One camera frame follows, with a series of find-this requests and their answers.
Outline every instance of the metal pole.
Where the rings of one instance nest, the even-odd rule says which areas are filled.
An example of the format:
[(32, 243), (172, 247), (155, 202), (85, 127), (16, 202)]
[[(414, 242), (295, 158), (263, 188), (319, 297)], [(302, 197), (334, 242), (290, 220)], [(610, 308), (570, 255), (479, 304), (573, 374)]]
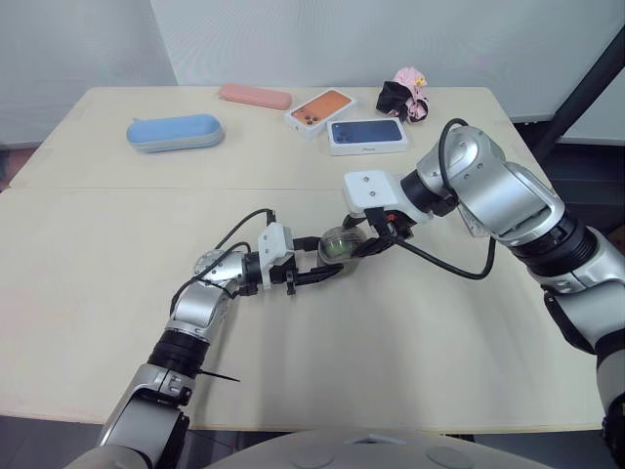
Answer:
[(621, 27), (604, 53), (562, 103), (547, 125), (545, 133), (532, 148), (538, 162), (543, 161), (549, 155), (556, 145), (556, 140), (575, 123), (625, 66), (624, 29)]

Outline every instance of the blue pencil case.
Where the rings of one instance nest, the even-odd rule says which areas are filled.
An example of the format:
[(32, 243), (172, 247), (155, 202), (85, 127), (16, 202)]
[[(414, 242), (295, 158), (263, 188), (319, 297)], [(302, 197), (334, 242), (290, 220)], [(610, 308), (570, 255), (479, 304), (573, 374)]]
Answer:
[(209, 114), (136, 120), (126, 130), (128, 142), (145, 152), (211, 147), (223, 137), (224, 129)]

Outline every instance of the transparent ball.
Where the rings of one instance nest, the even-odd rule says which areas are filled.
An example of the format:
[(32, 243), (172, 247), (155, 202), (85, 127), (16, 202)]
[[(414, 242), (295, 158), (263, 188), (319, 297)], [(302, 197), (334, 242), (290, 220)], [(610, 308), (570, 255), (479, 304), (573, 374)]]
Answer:
[(367, 240), (360, 228), (337, 227), (328, 230), (319, 241), (319, 257), (325, 264), (352, 260), (352, 254)]

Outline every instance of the wooden table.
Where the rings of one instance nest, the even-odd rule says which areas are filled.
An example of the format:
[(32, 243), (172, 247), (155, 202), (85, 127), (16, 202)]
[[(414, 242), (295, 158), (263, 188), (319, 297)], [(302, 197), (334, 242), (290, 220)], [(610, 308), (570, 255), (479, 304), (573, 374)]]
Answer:
[[(296, 102), (317, 92), (292, 91)], [(361, 115), (375, 102), (376, 90), (346, 91)], [(88, 93), (18, 189), (0, 195), (0, 413), (103, 422), (162, 332), (171, 295), (243, 215), (272, 207), (295, 236), (321, 235), (346, 213), (344, 172), (411, 170), (447, 118), (475, 123), (545, 179), (489, 92), (430, 91), (409, 153), (355, 157), (329, 156), (325, 137), (306, 141), (279, 112), (221, 102), (214, 89)], [(213, 149), (136, 153), (118, 122), (202, 110), (227, 130)], [(262, 225), (237, 239), (255, 245)], [(481, 269), (486, 242), (457, 213), (414, 233), (429, 252)], [(195, 427), (549, 431), (597, 428), (603, 416), (594, 359), (566, 344), (504, 248), (484, 281), (395, 248), (294, 297), (279, 286), (232, 307), (205, 367), (242, 382), (200, 377), (187, 410)]]

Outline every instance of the white bracket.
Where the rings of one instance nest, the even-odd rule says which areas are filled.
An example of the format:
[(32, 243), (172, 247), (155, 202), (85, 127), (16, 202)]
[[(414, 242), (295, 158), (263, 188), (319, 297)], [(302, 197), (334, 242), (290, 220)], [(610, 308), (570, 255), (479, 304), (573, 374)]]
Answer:
[(281, 266), (295, 253), (291, 229), (273, 222), (258, 236), (258, 254), (263, 288), (271, 288), (270, 269)]
[(417, 223), (432, 220), (431, 213), (418, 210), (403, 192), (401, 176), (386, 171), (359, 171), (347, 173), (344, 178), (343, 193), (350, 213), (363, 216), (367, 208), (382, 207), (385, 210), (398, 210)]

